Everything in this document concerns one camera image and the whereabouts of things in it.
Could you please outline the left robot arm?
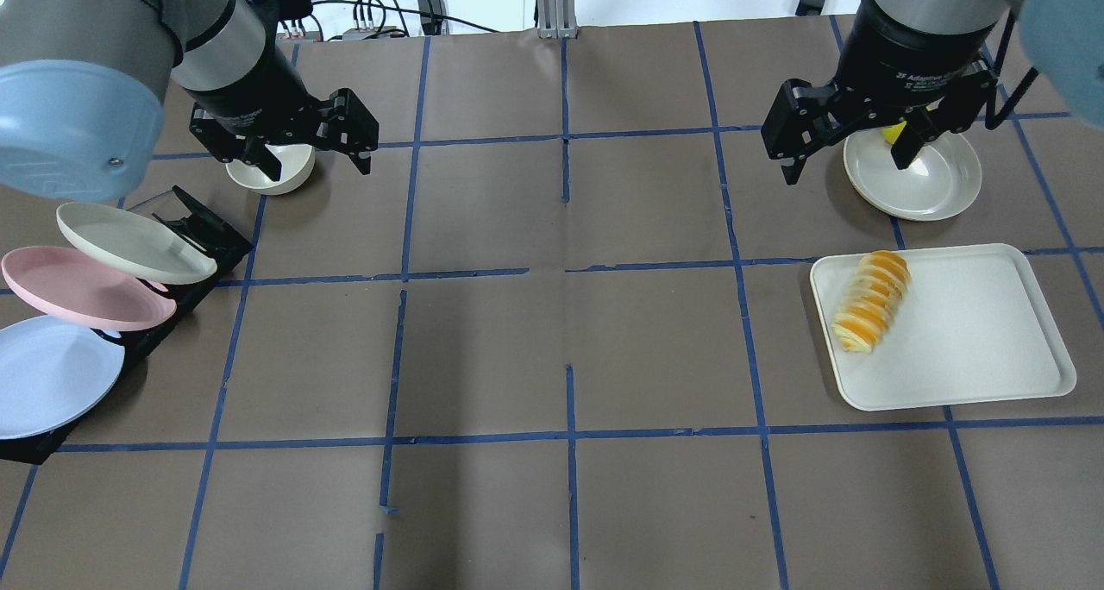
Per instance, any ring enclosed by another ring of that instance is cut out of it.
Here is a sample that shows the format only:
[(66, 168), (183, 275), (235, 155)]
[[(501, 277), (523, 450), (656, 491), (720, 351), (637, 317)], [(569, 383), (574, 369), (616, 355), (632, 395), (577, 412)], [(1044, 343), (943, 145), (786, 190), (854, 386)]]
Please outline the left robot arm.
[(319, 99), (277, 48), (311, 0), (3, 0), (1, 180), (26, 194), (103, 202), (141, 185), (166, 89), (223, 164), (279, 180), (273, 150), (307, 145), (370, 173), (380, 126), (339, 88)]

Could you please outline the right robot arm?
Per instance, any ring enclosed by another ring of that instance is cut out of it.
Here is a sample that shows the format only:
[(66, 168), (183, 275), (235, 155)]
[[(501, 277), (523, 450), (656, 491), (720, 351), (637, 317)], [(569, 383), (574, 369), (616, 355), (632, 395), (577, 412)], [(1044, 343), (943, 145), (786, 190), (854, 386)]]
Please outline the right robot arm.
[(1034, 75), (1081, 122), (1101, 126), (1101, 0), (860, 0), (831, 82), (785, 80), (762, 123), (768, 157), (797, 185), (806, 160), (866, 129), (903, 125), (898, 168), (969, 129), (996, 95), (981, 44), (1006, 15)]

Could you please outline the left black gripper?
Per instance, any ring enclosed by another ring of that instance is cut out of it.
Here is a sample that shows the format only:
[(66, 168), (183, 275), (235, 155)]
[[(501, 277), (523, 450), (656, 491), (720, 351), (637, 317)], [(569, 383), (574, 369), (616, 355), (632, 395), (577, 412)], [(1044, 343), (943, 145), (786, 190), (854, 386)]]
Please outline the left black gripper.
[(280, 160), (265, 143), (308, 143), (343, 154), (359, 173), (371, 173), (380, 143), (380, 123), (371, 110), (350, 88), (336, 89), (327, 102), (309, 94), (272, 42), (244, 78), (222, 88), (190, 88), (189, 96), (194, 101), (189, 130), (220, 161), (241, 160), (279, 182)]

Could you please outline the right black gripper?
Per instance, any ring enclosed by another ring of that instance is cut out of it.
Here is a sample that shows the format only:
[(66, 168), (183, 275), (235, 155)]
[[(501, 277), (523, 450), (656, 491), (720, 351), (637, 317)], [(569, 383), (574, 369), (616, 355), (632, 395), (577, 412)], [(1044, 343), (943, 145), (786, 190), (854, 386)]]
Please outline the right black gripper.
[[(813, 154), (846, 135), (907, 122), (890, 146), (899, 171), (942, 133), (969, 129), (990, 98), (996, 76), (981, 63), (994, 22), (966, 35), (930, 35), (879, 8), (860, 8), (831, 83), (785, 80), (762, 123), (769, 159), (785, 185), (797, 185)], [(935, 110), (921, 108), (938, 103)]]

